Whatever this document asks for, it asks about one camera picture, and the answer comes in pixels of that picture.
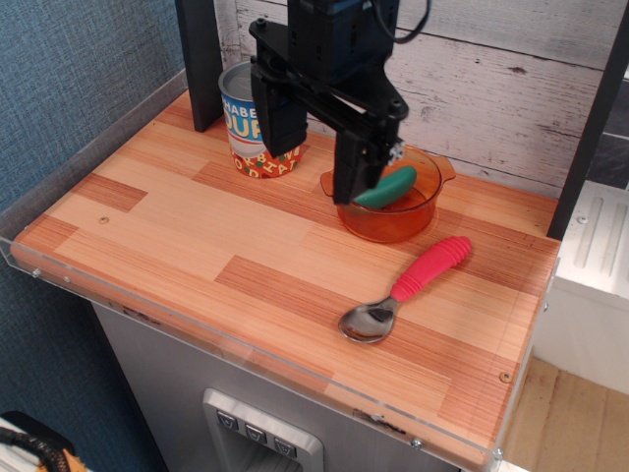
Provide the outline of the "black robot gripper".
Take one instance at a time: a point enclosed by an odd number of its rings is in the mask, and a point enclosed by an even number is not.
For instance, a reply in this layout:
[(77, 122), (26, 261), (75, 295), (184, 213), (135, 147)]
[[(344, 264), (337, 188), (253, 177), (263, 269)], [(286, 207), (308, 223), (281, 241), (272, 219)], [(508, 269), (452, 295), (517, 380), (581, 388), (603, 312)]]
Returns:
[(307, 137), (307, 117), (336, 133), (333, 201), (348, 205), (402, 158), (409, 108), (384, 71), (399, 37), (396, 1), (290, 1), (284, 24), (251, 22), (252, 94), (264, 146), (284, 154)]

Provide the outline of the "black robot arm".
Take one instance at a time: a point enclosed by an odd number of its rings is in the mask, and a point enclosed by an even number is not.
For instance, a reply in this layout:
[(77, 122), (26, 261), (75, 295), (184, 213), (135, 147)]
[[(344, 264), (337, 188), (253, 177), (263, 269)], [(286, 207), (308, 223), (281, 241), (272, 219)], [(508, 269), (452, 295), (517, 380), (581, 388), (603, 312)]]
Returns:
[(401, 157), (409, 107), (384, 67), (396, 44), (413, 40), (421, 18), (396, 36), (396, 1), (290, 1), (285, 25), (259, 18), (252, 94), (263, 142), (274, 156), (307, 137), (313, 116), (336, 133), (333, 200), (347, 205), (374, 188)]

